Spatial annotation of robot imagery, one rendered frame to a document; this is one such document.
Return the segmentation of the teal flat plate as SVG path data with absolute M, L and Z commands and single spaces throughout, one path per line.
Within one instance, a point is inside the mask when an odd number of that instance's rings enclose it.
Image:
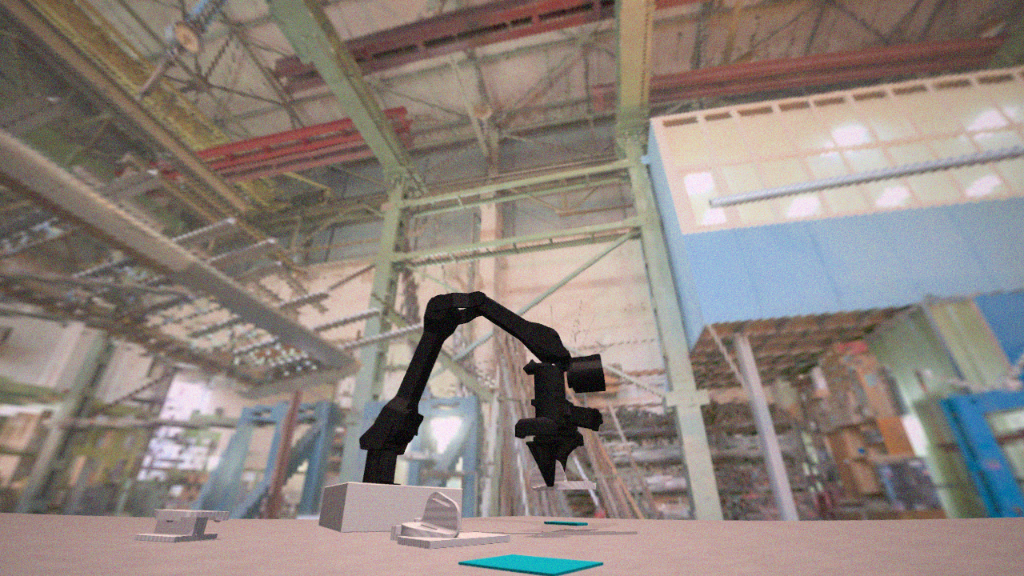
M 482 566 L 500 571 L 511 571 L 540 576 L 559 576 L 603 566 L 603 562 L 562 560 L 562 558 L 540 558 L 534 556 L 500 556 L 458 562 L 460 566 Z

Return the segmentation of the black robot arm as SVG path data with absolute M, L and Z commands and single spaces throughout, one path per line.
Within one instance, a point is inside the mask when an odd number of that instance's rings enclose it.
M 459 310 L 463 308 L 463 310 Z M 483 316 L 490 323 L 500 326 L 516 339 L 526 344 L 542 363 L 530 360 L 523 367 L 528 375 L 534 375 L 534 392 L 605 390 L 605 377 L 600 354 L 593 356 L 570 356 L 556 330 L 540 323 L 528 322 L 514 311 L 505 308 L 483 292 L 447 293 L 431 298 L 423 316 L 423 335 L 412 362 L 406 370 L 406 377 L 398 393 L 381 409 L 374 425 L 359 439 L 362 450 L 368 450 L 362 482 L 370 484 L 400 485 L 394 482 L 398 455 L 406 454 L 407 443 L 418 435 L 423 422 L 419 414 L 419 401 L 431 375 L 442 344 L 458 325 L 469 323 L 473 318 Z M 554 366 L 554 365 L 556 366 Z M 579 427 L 598 431 L 603 424 L 602 414 L 593 408 L 575 407 L 573 402 L 561 402 L 558 420 L 563 425 L 570 424 L 571 430 Z

